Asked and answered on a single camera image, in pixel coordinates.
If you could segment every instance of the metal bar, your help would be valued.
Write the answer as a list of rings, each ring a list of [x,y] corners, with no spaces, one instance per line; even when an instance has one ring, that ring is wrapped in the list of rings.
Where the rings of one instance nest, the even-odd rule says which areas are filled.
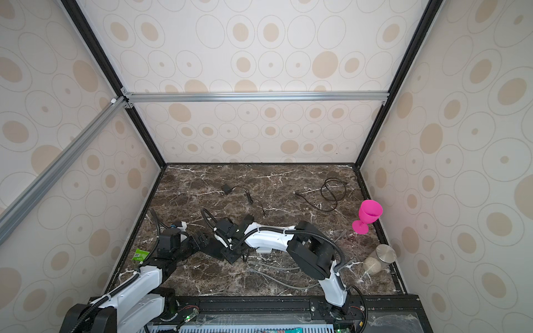
[[[376,120],[372,124],[372,128],[370,129],[370,132],[368,133],[368,136],[365,139],[365,143],[361,148],[359,156],[357,157],[357,167],[360,167],[365,161],[366,155],[368,154],[370,147],[372,147],[372,143],[376,139],[377,133],[379,132],[379,129],[381,128],[381,125],[383,124],[383,121],[387,116],[387,113],[389,113],[389,110],[391,109],[391,106],[395,101],[396,95],[398,95],[403,81],[405,80],[407,73],[411,68],[411,65],[415,61],[416,55],[418,54],[420,47],[424,43],[424,38],[426,37],[427,32],[429,31],[431,24],[435,19],[435,16],[439,12],[442,2],[443,0],[430,0],[428,2],[425,11],[422,14],[422,18],[420,19],[420,23],[416,28],[415,34],[413,35],[413,38],[411,39],[411,42],[407,47],[407,51],[403,56],[403,59],[400,63],[400,67],[398,68],[398,71],[396,72],[396,75],[392,80],[391,87],[389,88],[389,98],[387,99],[385,105],[382,106],[379,112],[377,113]]]
[[[363,179],[363,175],[361,174],[361,170],[359,168],[354,168],[353,171],[356,173],[357,182],[359,183],[359,188],[361,189],[361,194],[363,195],[363,198],[365,200],[371,199],[370,194],[368,193],[368,189],[365,184],[365,180]],[[374,226],[374,230],[376,231],[377,238],[381,244],[389,244],[387,241],[387,237],[385,236],[385,231],[383,231],[383,227],[381,226],[381,222],[379,221],[379,218],[372,223]],[[407,288],[405,287],[405,283],[403,282],[403,279],[400,274],[400,270],[398,269],[398,265],[396,262],[393,262],[390,265],[391,269],[391,277],[392,282],[394,282],[394,286],[396,287],[396,290],[399,293],[402,293],[404,295],[407,294]]]
[[[68,170],[76,159],[93,142],[113,116],[125,106],[124,98],[118,97],[109,104],[83,131],[63,150],[63,152],[43,171],[26,190],[11,203],[0,216],[0,245],[11,235],[30,211],[46,195],[55,182]]]
[[[127,93],[130,102],[385,101],[387,91],[260,93]]]
[[[142,208],[142,212],[139,215],[139,218],[137,219],[135,226],[133,227],[133,231],[130,234],[130,237],[128,238],[126,247],[122,251],[122,255],[120,256],[118,263],[115,265],[115,271],[113,272],[113,275],[111,276],[111,279],[109,280],[109,283],[106,288],[106,293],[110,292],[113,289],[113,286],[117,280],[117,277],[120,274],[120,270],[122,269],[122,266],[124,266],[124,263],[126,262],[126,259],[128,258],[128,255],[130,254],[130,250],[131,250],[131,247],[133,246],[133,242],[135,241],[135,238],[137,237],[137,233],[139,232],[139,229],[141,228],[141,224],[142,224],[142,221],[144,220],[144,217],[146,216],[146,212],[148,211],[148,208],[150,208],[152,199],[156,195],[157,188],[159,187],[159,183],[163,179],[165,171],[166,171],[166,166],[163,169],[161,169],[161,171],[159,171],[159,175],[157,176],[157,179],[154,183],[154,187],[150,191],[150,195],[148,196],[148,199],[146,200],[146,203],[144,204],[144,207]]]
[[[106,56],[106,53],[104,52],[102,46],[98,42],[98,39],[96,35],[94,34],[93,30],[91,29],[91,25],[85,18],[85,15],[83,14],[83,11],[79,7],[76,0],[61,0],[63,3],[63,6],[67,13],[69,14],[70,18],[72,19],[72,22],[76,26],[76,29],[79,31],[79,34],[83,38],[85,44],[93,54],[94,59],[100,66],[102,72],[106,76],[107,81],[115,91],[115,93],[118,96],[124,95],[122,91],[122,83],[120,82],[120,79],[118,78],[117,73],[113,69],[113,66],[109,62],[109,59]],[[129,117],[131,118],[133,125],[141,135],[142,139],[144,140],[144,143],[148,147],[148,150],[152,153],[154,159],[156,160],[159,167],[162,169],[165,167],[165,160],[163,159],[163,156],[157,149],[157,146],[155,142],[153,141],[152,137],[149,135],[148,130],[146,129],[146,126],[144,125],[143,121],[141,120],[141,117],[139,117],[139,114],[134,108],[128,109],[127,113]]]

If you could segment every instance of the brown marble surface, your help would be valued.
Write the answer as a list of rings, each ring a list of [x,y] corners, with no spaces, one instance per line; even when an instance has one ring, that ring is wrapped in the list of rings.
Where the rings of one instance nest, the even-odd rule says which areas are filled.
[[[311,203],[322,203],[323,208],[331,207],[331,203],[325,201],[319,191],[328,177],[338,177],[348,183],[346,197],[331,213],[318,212],[293,194],[293,191],[307,192],[305,196]],[[258,204],[248,204],[243,190],[235,189],[233,193],[223,195],[220,190],[223,183],[232,187],[246,187],[254,198],[262,202],[266,216],[263,216]],[[340,196],[342,186],[336,186],[332,189]],[[357,235],[351,229],[361,202],[362,195],[355,174],[346,165],[174,165],[165,172],[151,207],[165,224],[187,222],[187,231],[191,234],[196,231],[211,232],[201,219],[201,207],[207,208],[217,218],[229,217],[234,223],[240,223],[246,214],[253,214],[256,222],[272,226],[295,225],[305,220],[332,239],[346,231],[337,244],[345,252],[346,259],[356,263],[341,271],[343,282],[358,286],[367,295],[396,294],[388,270],[371,278],[367,275],[363,277],[362,265],[357,263],[362,262],[379,244],[372,227],[367,235]],[[135,250],[140,248],[149,251],[155,239],[156,226],[145,217],[122,267],[121,281],[130,275],[128,271],[138,266],[138,262],[131,260]],[[252,251],[248,263],[239,259],[233,265],[196,253],[176,269],[163,287],[174,288],[179,296],[323,295],[320,287],[290,289],[249,272],[248,268],[264,272],[292,286],[306,287],[317,283],[301,270],[279,271],[252,262],[281,267],[296,266],[287,253],[276,250],[271,254]]]

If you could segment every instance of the cable plug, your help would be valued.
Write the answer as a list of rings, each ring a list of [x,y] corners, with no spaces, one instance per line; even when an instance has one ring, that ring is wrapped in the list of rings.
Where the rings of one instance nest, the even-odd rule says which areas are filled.
[[[222,192],[224,192],[224,194],[228,195],[228,194],[230,194],[232,191],[233,191],[233,189],[231,188],[230,185],[222,184]]]

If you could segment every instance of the green snack bag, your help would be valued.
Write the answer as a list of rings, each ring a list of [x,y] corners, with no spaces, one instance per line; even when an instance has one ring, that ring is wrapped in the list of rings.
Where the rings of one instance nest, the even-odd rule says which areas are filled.
[[[135,254],[133,255],[132,260],[144,261],[146,259],[146,257],[148,256],[148,254],[149,254],[148,251],[137,249],[137,250],[135,250]]]

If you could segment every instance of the black frame post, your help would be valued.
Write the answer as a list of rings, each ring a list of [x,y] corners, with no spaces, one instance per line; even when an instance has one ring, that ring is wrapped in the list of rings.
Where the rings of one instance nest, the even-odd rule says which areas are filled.
[[[420,47],[424,43],[424,39],[427,35],[427,32],[429,31],[435,16],[439,12],[442,2],[443,0],[430,0],[428,2],[426,9],[420,19],[420,22],[418,23],[418,27],[416,27],[413,38],[411,39],[411,42],[407,47],[407,51],[403,56],[403,59],[400,63],[400,67],[398,68],[398,71],[396,72],[396,75],[392,80],[391,87],[389,88],[389,98],[387,99],[385,105],[381,106],[381,108],[379,109],[379,112],[376,116],[376,120],[372,124],[370,132],[368,133],[365,139],[365,143],[361,148],[361,152],[357,157],[357,169],[361,168],[361,165],[365,161],[365,158],[368,155],[368,151],[370,150],[370,147],[372,147],[372,144],[376,139],[377,133],[379,132],[379,129],[381,128],[385,117],[389,113],[392,103],[394,103],[394,100],[396,99],[396,95],[398,95],[398,93],[400,92],[400,88],[403,84],[403,81],[405,80],[407,73],[411,68],[411,65],[413,65],[413,62],[415,61],[416,55],[418,54]]]
[[[120,82],[117,73],[113,69],[111,62],[109,62],[109,59],[107,58],[102,46],[98,42],[98,39],[96,38],[96,35],[91,29],[89,22],[83,15],[83,12],[79,7],[78,3],[76,2],[76,0],[61,0],[61,2],[63,3],[63,6],[69,14],[72,22],[76,26],[76,29],[78,30],[79,34],[83,38],[83,41],[89,48],[89,51],[91,51],[94,59],[98,63],[98,66],[100,66],[100,69],[106,76],[106,79],[113,88],[113,91],[117,96],[124,96],[124,99],[127,102],[127,96],[122,91],[123,85]],[[152,137],[148,133],[148,130],[146,129],[146,126],[144,125],[141,117],[133,106],[126,110],[131,121],[133,122],[133,125],[135,125],[135,128],[144,140],[144,143],[148,147],[148,150],[150,150],[152,156],[159,165],[159,168],[163,169],[165,167],[165,160],[157,149],[157,146],[153,141]]]

